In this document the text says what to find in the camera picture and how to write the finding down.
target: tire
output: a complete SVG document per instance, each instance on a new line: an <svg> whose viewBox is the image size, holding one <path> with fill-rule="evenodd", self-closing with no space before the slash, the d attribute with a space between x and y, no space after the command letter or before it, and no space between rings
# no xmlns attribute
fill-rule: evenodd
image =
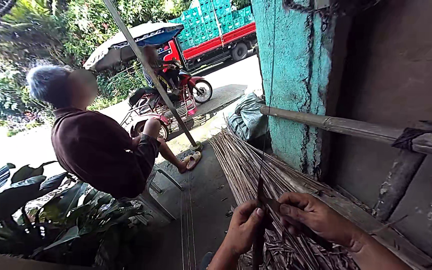
<svg viewBox="0 0 432 270"><path fill-rule="evenodd" d="M231 51L231 57L234 61L241 61L248 56L248 46L244 43L237 43Z"/></svg>
<svg viewBox="0 0 432 270"><path fill-rule="evenodd" d="M136 138L138 136L141 135L141 133L143 132L143 129L145 127L145 123L146 121L141 121L139 123L137 123L134 126L134 129L131 129L131 137ZM167 140L168 139L168 134L170 132L168 131L168 127L166 126L165 123L161 122L161 129L159 130L159 138L162 138L163 140Z"/></svg>
<svg viewBox="0 0 432 270"><path fill-rule="evenodd" d="M196 81L196 86L200 90L204 90L204 93L203 93L203 95L199 95L198 92L196 91L196 89L193 88L192 89L192 95L194 96L194 101L196 101L196 103L199 103L199 104L203 104L203 103L208 102L208 100L210 100L211 97L213 96L213 87L211 86L211 84L208 83L207 80L200 79L200 80Z"/></svg>

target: person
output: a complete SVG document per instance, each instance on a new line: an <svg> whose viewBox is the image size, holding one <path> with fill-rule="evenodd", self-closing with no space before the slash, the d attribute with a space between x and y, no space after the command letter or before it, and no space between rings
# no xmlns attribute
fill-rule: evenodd
<svg viewBox="0 0 432 270"><path fill-rule="evenodd" d="M142 134L132 139L111 117L87 110L98 93L90 71L39 66L28 72L27 82L33 97L55 109L51 142L57 161L95 189L116 199L135 198L145 190L158 152L181 174L192 169L189 156L178 160L158 138L159 120L147 120Z"/></svg>
<svg viewBox="0 0 432 270"><path fill-rule="evenodd" d="M170 84L172 92L174 94L179 93L180 81L179 81L179 71L176 70L177 60L173 57L170 61L162 61L159 59L158 49L154 46L146 45L142 48L142 55L148 64L153 68L156 75L160 75L165 79L165 81ZM146 82L150 87L154 86L153 80L149 76L148 71L143 67L142 73L146 78Z"/></svg>
<svg viewBox="0 0 432 270"><path fill-rule="evenodd" d="M313 195L288 192L278 201L281 223L290 234L296 235L298 224L305 224L324 239L348 249L361 270L411 270L375 238ZM208 270L236 269L239 256L251 248L256 227L265 214L256 204L251 200L235 209L226 237Z"/></svg>

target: chair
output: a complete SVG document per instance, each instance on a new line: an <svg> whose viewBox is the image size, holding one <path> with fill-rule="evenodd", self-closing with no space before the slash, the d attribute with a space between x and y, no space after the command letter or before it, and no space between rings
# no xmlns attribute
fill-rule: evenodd
<svg viewBox="0 0 432 270"><path fill-rule="evenodd" d="M144 191L139 194L136 198L121 198L123 201L129 201L129 200L138 200L141 201L144 205L146 205L151 211L160 214L165 220L171 222L175 220L176 218L171 215L170 212L168 212L164 206L162 206L156 199L153 198L153 196L149 193L149 188L153 189L156 193L162 193L161 189L153 183L153 180L156 176L156 173L160 173L164 175L167 179L169 179L178 189L183 191L183 187L171 176L169 175L163 168L159 167L157 164L154 164L153 170L151 171L151 174L148 177L148 180L146 182L146 188Z"/></svg>

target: dark shorts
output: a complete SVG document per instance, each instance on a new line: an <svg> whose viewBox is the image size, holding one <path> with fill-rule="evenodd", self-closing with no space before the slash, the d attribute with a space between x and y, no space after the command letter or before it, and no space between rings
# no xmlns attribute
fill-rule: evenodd
<svg viewBox="0 0 432 270"><path fill-rule="evenodd" d="M158 156L160 145L161 143L157 139L141 134L138 147L133 151L135 163L130 168L130 177L122 183L112 183L112 185L118 186L117 192L111 193L114 198L135 198L144 191Z"/></svg>
<svg viewBox="0 0 432 270"><path fill-rule="evenodd" d="M155 159L158 157L160 145L161 143L157 139L146 134L141 134L138 148L133 152L136 156L136 161L139 164L145 182L153 170Z"/></svg>

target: truck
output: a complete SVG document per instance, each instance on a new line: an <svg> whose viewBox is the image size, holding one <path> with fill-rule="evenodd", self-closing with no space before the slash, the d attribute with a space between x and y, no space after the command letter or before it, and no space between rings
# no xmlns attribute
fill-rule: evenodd
<svg viewBox="0 0 432 270"><path fill-rule="evenodd" d="M257 46L251 6L231 11L229 0L202 0L170 22L183 23L182 32L164 46L160 57L179 60L189 72L232 58L246 58Z"/></svg>

